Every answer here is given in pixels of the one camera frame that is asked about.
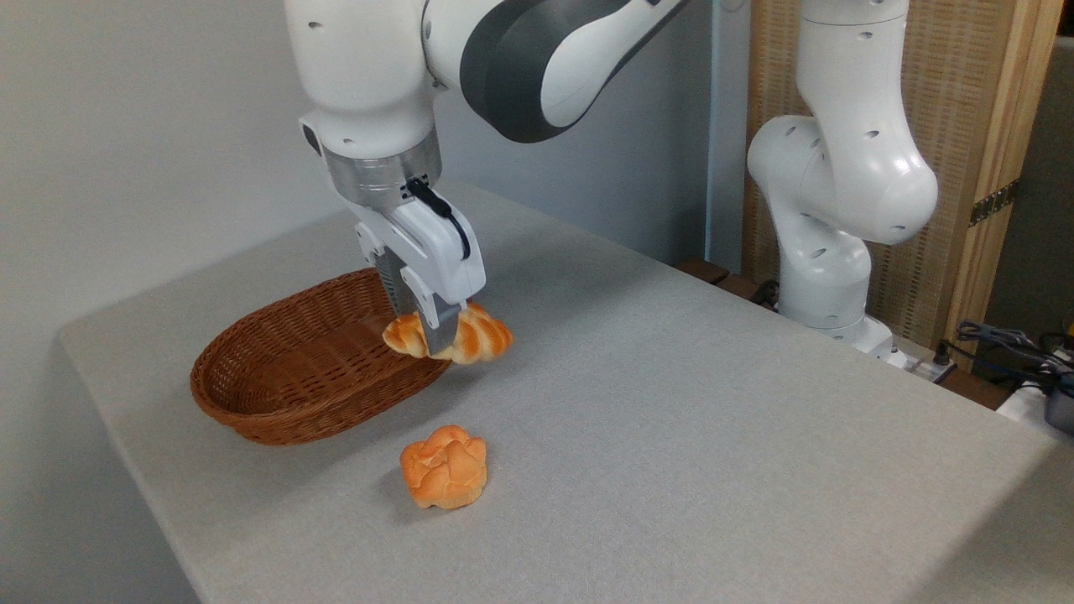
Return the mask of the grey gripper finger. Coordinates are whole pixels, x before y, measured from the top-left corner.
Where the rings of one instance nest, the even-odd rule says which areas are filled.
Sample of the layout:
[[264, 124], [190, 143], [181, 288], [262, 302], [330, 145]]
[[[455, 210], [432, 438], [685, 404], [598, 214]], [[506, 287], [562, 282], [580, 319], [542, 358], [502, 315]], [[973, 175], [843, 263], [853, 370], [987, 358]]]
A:
[[373, 265], [375, 265], [381, 284], [383, 284], [388, 302], [396, 316], [413, 314], [420, 310], [413, 298], [413, 291], [403, 281], [402, 270], [406, 262], [400, 259], [395, 251], [386, 248], [384, 251], [373, 253]]
[[465, 310], [465, 303], [449, 305], [442, 298], [420, 299], [418, 302], [418, 315], [430, 358], [441, 355], [456, 340], [461, 310]]

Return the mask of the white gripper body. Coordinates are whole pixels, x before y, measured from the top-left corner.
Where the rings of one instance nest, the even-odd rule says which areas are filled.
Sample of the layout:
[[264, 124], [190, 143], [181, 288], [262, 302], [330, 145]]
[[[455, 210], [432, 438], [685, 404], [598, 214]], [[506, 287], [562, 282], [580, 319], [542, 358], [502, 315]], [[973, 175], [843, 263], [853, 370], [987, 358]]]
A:
[[359, 222], [361, 248], [390, 248], [406, 262], [403, 281], [420, 299], [461, 305], [487, 285], [487, 272], [471, 222], [433, 189], [441, 176], [435, 129], [413, 148], [384, 158], [359, 159], [329, 148], [313, 117], [300, 119], [308, 144], [322, 157], [337, 195]]

